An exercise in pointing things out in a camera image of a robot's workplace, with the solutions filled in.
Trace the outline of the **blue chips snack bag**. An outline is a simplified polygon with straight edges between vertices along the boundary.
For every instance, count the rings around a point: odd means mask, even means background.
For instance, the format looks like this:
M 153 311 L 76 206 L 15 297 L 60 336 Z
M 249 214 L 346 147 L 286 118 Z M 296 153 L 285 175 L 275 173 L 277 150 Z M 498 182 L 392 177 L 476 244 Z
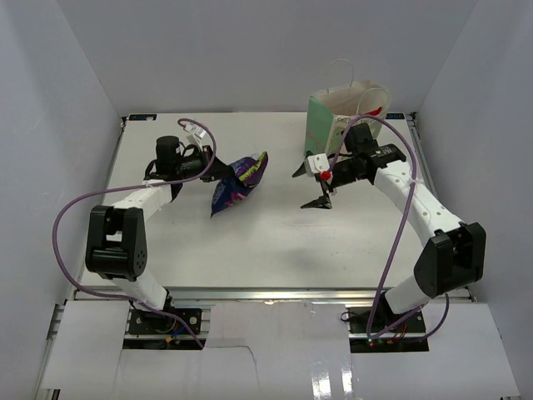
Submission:
M 232 162 L 230 167 L 234 175 L 223 178 L 216 185 L 212 196 L 210 217 L 247 199 L 261 182 L 268 161 L 268 152 L 264 151 Z

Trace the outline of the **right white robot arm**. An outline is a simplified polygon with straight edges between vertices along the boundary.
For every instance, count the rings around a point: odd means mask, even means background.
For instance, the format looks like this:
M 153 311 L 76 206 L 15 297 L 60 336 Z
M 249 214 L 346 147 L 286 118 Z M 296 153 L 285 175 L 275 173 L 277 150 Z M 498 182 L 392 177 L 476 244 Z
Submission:
M 366 123 L 344 130 L 346 154 L 306 152 L 295 177 L 307 175 L 321 186 L 322 195 L 306 208 L 331 208 L 331 195 L 340 187 L 368 181 L 401 212 L 399 230 L 410 225 L 422 251 L 412 274 L 395 287 L 384 290 L 380 282 L 367 324 L 393 333 L 411 312 L 430 300 L 457 288 L 476 283 L 484 272 L 486 231 L 467 223 L 444 207 L 426 185 L 416 179 L 416 158 L 410 149 L 380 145 Z

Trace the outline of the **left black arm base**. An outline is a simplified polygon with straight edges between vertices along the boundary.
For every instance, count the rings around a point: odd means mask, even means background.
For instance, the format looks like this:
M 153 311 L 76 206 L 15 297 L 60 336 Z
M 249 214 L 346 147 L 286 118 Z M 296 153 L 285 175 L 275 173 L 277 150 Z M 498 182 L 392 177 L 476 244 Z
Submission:
M 202 338 L 203 311 L 200 308 L 174 308 L 175 313 L 198 337 L 190 335 L 184 325 L 172 317 L 133 308 L 129 314 L 123 348 L 131 350 L 201 350 L 206 339 Z

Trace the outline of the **red cookie snack bag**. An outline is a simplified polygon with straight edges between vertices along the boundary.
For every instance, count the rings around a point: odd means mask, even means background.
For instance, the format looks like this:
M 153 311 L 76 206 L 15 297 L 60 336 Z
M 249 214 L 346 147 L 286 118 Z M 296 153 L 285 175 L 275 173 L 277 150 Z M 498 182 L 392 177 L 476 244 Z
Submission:
M 372 116 L 378 116 L 381 113 L 381 111 L 382 111 L 382 107 L 379 107 L 375 110 L 368 112 L 367 114 L 372 115 Z

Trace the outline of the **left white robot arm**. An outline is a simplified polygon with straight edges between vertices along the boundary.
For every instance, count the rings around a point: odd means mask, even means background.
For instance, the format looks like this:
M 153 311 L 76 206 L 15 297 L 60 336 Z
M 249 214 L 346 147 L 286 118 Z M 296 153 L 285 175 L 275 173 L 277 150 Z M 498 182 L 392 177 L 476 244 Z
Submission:
M 94 207 L 87 235 L 87 270 L 113 282 L 132 301 L 150 309 L 147 322 L 160 333 L 174 327 L 176 312 L 165 305 L 168 291 L 147 269 L 146 222 L 177 198 L 183 180 L 190 182 L 198 176 L 209 183 L 235 176 L 211 146 L 181 146 L 178 137 L 158 138 L 156 158 L 147 165 L 142 187 L 110 206 Z

